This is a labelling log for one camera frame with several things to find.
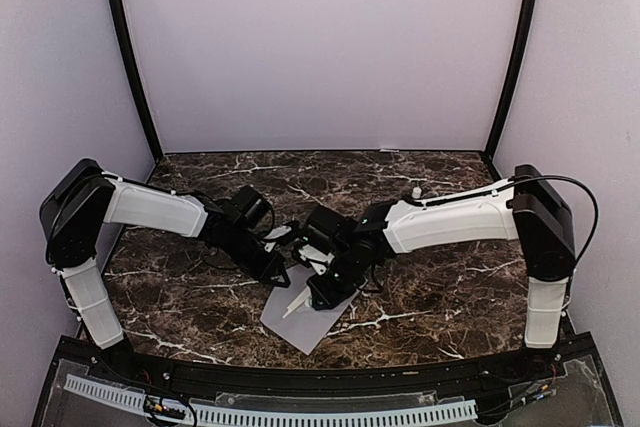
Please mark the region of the grey paper envelope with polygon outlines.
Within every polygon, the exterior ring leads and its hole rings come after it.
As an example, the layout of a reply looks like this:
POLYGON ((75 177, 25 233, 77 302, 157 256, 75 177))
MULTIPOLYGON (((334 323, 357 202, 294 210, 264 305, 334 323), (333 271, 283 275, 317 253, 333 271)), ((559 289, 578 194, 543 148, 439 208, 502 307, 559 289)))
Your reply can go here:
POLYGON ((283 319, 282 316, 290 302, 305 288, 306 279, 310 271, 297 264, 287 271, 291 286, 289 288, 275 287, 268 297, 262 311, 262 324, 294 346, 305 355, 310 355, 329 330, 338 321, 356 298, 354 293, 338 307, 331 310, 317 311, 309 301, 294 313, 283 319))

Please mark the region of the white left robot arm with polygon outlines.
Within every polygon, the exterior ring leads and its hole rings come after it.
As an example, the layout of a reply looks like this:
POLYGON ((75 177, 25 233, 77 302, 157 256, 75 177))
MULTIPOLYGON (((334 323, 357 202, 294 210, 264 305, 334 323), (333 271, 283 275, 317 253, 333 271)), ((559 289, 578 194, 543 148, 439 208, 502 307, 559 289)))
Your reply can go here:
POLYGON ((199 241, 224 252, 254 281, 286 288, 290 278, 278 249, 294 240, 299 223, 256 229, 263 218, 274 216, 271 203, 250 185, 230 198, 213 199, 197 190, 180 192, 124 178, 90 158, 79 160, 39 208, 45 261, 59 278, 69 309, 94 345, 105 350, 103 368, 120 383, 134 382, 141 362, 124 347, 128 339, 104 283, 109 263, 98 259, 104 226, 120 234, 151 229, 199 241))

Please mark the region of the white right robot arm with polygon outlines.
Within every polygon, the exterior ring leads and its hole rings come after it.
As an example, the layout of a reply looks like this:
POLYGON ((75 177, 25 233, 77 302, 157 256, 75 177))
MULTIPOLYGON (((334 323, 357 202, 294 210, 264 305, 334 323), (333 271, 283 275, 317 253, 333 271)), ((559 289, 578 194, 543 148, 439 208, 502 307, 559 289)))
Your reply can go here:
POLYGON ((521 164, 484 187, 431 198, 413 191, 372 203, 356 218, 317 205, 292 253, 312 272, 306 281, 311 307, 327 311, 398 256, 456 247, 518 251, 525 267, 524 348, 511 357, 510 371, 530 381, 549 363, 573 277, 599 220, 598 200, 585 183, 521 164))

